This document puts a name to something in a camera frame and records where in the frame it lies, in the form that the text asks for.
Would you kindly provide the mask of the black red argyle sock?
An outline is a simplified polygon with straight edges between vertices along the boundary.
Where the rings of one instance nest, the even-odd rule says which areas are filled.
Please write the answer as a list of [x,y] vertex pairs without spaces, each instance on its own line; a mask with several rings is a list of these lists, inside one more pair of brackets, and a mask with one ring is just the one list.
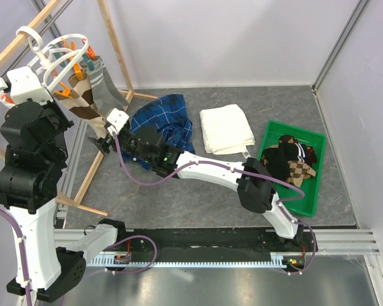
[[[287,143],[300,143],[296,138],[294,138],[293,136],[290,136],[290,135],[283,135],[279,138],[278,140],[278,146],[279,144],[281,144],[282,142],[287,142]],[[315,149],[311,146],[308,146],[306,145],[307,149],[308,149],[308,152],[309,152],[309,158],[310,158],[310,162],[307,163],[309,166],[312,166],[313,164],[315,164],[317,162],[317,155],[315,153]]]

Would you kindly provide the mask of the black white striped sock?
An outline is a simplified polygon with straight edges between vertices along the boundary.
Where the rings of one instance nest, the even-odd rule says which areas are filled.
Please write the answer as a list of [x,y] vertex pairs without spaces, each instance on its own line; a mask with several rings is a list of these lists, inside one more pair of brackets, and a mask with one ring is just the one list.
[[262,152],[262,163],[272,177],[284,182],[289,178],[289,165],[282,147],[265,149]]

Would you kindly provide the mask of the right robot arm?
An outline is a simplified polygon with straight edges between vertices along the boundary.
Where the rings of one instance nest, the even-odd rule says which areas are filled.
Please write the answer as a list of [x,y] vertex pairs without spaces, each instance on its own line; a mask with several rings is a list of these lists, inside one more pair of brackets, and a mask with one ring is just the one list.
[[303,243],[303,224],[285,208],[276,190],[277,185],[289,184],[272,177],[252,157],[239,163],[203,158],[165,143],[152,126],[142,127],[137,133],[124,126],[118,135],[108,133],[104,138],[89,140],[104,155],[110,151],[127,153],[145,162],[161,177],[160,183],[170,178],[194,179],[227,187],[238,194],[243,208],[268,220],[285,250],[294,251]]

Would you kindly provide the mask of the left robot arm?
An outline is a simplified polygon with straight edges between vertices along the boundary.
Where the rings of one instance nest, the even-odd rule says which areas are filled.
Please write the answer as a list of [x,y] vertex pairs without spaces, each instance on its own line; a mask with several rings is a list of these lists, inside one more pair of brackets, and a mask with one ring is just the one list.
[[6,288],[20,296],[34,291],[48,303],[73,289],[101,251],[120,251],[128,241],[123,222],[103,219],[76,242],[55,243],[57,183],[68,157],[64,132],[72,124],[55,102],[29,100],[10,108],[0,128],[8,143],[0,203],[13,223],[18,268]]

